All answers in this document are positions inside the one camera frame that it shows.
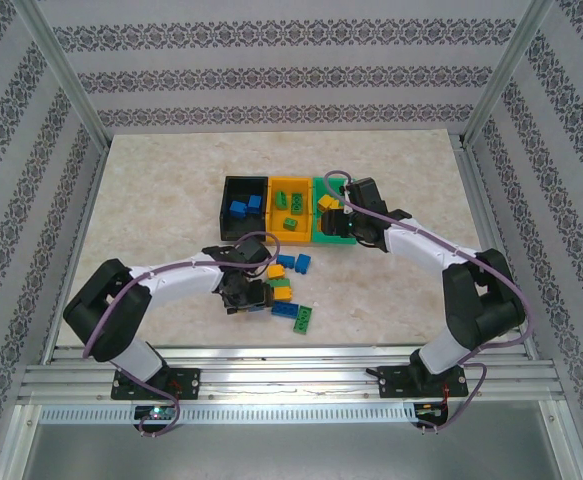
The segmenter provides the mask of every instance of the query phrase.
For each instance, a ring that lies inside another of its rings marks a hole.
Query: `striped wall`
[[[474,154],[583,441],[583,2],[553,4]]]
[[[528,0],[44,0],[113,133],[460,133]]]
[[[0,0],[0,444],[40,358],[99,155],[8,0]]]

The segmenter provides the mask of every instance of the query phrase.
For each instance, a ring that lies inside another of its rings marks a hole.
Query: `marble table surface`
[[[105,167],[71,296],[104,260],[158,265],[220,241],[226,175],[319,176],[343,169],[375,179],[389,209],[461,245],[478,238],[444,130],[118,135]],[[294,302],[313,308],[307,335],[268,311],[227,316],[219,296],[148,314],[155,346],[422,344],[444,325],[442,285],[408,259],[360,246],[283,247],[311,255],[290,272]],[[79,345],[63,324],[58,345]]]

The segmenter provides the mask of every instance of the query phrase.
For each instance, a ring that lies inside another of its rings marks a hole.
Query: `purple cable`
[[[111,302],[109,307],[105,310],[104,314],[102,315],[102,318],[100,318],[100,321],[98,322],[96,327],[93,329],[93,332],[91,332],[91,336],[89,337],[89,340],[87,341],[87,343],[84,346],[84,351],[82,352],[82,358],[89,357],[89,355],[91,353],[91,349],[93,348],[93,345],[98,340],[98,338],[100,338],[100,333],[102,332],[102,330],[106,326],[106,323],[109,320],[109,317],[111,316],[111,312],[116,307],[116,305],[118,303],[120,303],[120,300],[122,300],[122,298],[124,298],[124,296],[127,294],[127,292],[134,285],[141,282],[145,278],[148,278],[151,275],[158,275],[160,273],[169,272],[171,270],[177,270],[179,268],[187,268],[187,267],[195,268],[195,266],[200,266],[200,267],[236,267],[236,268],[249,268],[249,269],[251,269],[251,268],[257,268],[257,267],[269,265],[271,262],[274,262],[275,259],[278,258],[278,255],[280,254],[281,246],[280,246],[280,240],[278,239],[278,237],[276,237],[272,233],[259,232],[259,231],[258,232],[250,232],[250,233],[247,233],[246,235],[243,235],[242,237],[240,237],[240,239],[235,244],[240,245],[247,238],[253,237],[255,235],[265,235],[265,236],[271,237],[273,239],[273,241],[275,242],[275,252],[273,253],[273,255],[271,257],[269,257],[268,259],[266,259],[262,262],[259,262],[259,263],[233,263],[233,262],[215,262],[215,261],[176,262],[176,263],[172,263],[169,265],[164,265],[162,267],[156,268],[156,269],[151,270],[149,272],[145,272],[142,275],[139,275],[138,277],[131,280],[129,283],[127,283],[124,286],[124,288],[122,288],[122,290],[120,290],[120,293],[118,293],[115,296],[115,298],[113,299],[113,301]],[[173,402],[173,406],[176,410],[176,413],[175,413],[175,416],[174,416],[173,420],[171,421],[171,423],[169,423],[166,427],[164,427],[162,430],[160,430],[158,432],[147,433],[144,430],[142,430],[142,426],[144,425],[144,422],[149,419],[148,417],[145,417],[140,421],[140,424],[138,425],[138,430],[140,431],[140,435],[142,435],[143,437],[144,436],[151,436],[152,438],[155,438],[155,437],[159,437],[159,436],[164,435],[165,433],[168,433],[171,430],[173,430],[175,428],[176,424],[178,423],[178,420],[180,419],[180,402],[178,401],[178,399],[175,398],[173,395],[171,395],[163,390],[160,390],[159,388],[155,388],[155,387],[149,385],[148,383],[143,382],[142,380],[137,378],[135,375],[124,370],[119,365],[116,365],[115,363],[113,363],[113,365],[115,367],[117,367],[120,370],[120,372],[123,373],[132,382],[136,383],[137,385],[141,386],[142,388],[145,388],[145,389],[155,393],[156,395],[160,395],[160,396],[166,398],[167,400],[171,400]]]
[[[460,359],[460,361],[458,362],[458,365],[464,365],[464,362],[466,362],[467,360],[469,360],[470,358],[474,357],[475,355],[478,354],[478,352],[480,352],[481,350],[485,350],[487,348],[506,348],[506,347],[511,347],[513,345],[518,345],[522,342],[524,342],[527,338],[529,338],[529,336],[531,335],[531,333],[533,332],[533,327],[534,327],[534,317],[531,311],[531,305],[529,304],[529,301],[527,300],[526,296],[524,295],[524,293],[522,293],[522,290],[520,290],[517,285],[515,285],[511,280],[509,280],[507,277],[505,277],[502,273],[498,272],[496,269],[494,269],[493,267],[487,265],[486,263],[482,262],[481,260],[478,260],[475,257],[472,257],[470,255],[467,255],[466,253],[458,250],[456,247],[454,247],[453,245],[451,245],[450,243],[445,242],[444,240],[438,238],[437,236],[424,231],[424,230],[420,230],[417,227],[414,227],[413,225],[409,225],[407,223],[403,223],[399,220],[395,220],[391,217],[387,217],[386,215],[382,215],[376,212],[373,212],[371,210],[367,210],[366,208],[362,208],[359,207],[357,205],[354,205],[353,203],[349,202],[348,200],[346,200],[345,198],[343,198],[340,194],[338,194],[329,184],[329,178],[331,178],[333,175],[343,175],[344,177],[346,177],[347,182],[351,182],[351,175],[349,175],[347,172],[343,171],[343,170],[332,170],[330,172],[328,172],[323,180],[324,180],[324,186],[326,187],[327,191],[334,197],[337,198],[338,200],[340,200],[344,205],[347,205],[349,207],[351,207],[353,210],[356,210],[360,213],[364,213],[365,215],[369,215],[370,217],[374,217],[377,218],[379,220],[382,220],[384,222],[388,222],[390,224],[393,225],[397,225],[399,227],[404,228],[405,230],[408,230],[410,232],[413,232],[415,234],[419,234],[422,235],[425,238],[428,238],[429,240],[431,240],[433,243],[435,243],[436,245],[441,246],[442,248],[444,248],[445,250],[448,250],[450,252],[452,252],[454,255],[458,255],[459,257],[473,263],[474,265],[477,265],[478,267],[480,267],[482,270],[489,272],[491,275],[493,275],[494,277],[496,277],[498,280],[500,280],[502,283],[504,283],[507,287],[509,287],[511,289],[511,291],[513,293],[516,294],[516,296],[520,299],[520,302],[522,303],[524,310],[526,312],[527,315],[527,328],[524,331],[524,333],[522,333],[520,335],[520,337],[514,339],[514,340],[509,340],[506,342],[497,342],[497,343],[487,343],[484,346],[478,347],[476,348],[474,351],[470,352],[469,354],[467,354],[464,358]],[[471,392],[471,394],[469,395],[469,397],[467,398],[467,400],[458,408],[458,410],[456,410],[456,412],[453,414],[453,416],[442,426],[438,427],[436,425],[434,425],[431,422],[427,422],[425,420],[420,420],[420,423],[423,423],[425,425],[428,425],[430,428],[427,429],[426,431],[428,432],[437,432],[439,430],[443,430],[444,428],[448,427],[449,425],[452,425],[459,417],[460,415],[462,415],[462,413],[467,409],[467,407],[469,406],[469,404],[471,403],[471,401],[473,400],[473,398],[476,396],[476,394],[478,393],[478,390],[480,389],[480,387],[482,386],[482,384],[484,383],[484,380],[487,376],[487,367],[485,364],[483,363],[471,363],[471,364],[466,364],[467,367],[482,367],[482,376],[480,377],[480,380],[478,380],[477,385],[475,386],[475,388],[473,389],[473,391]]]

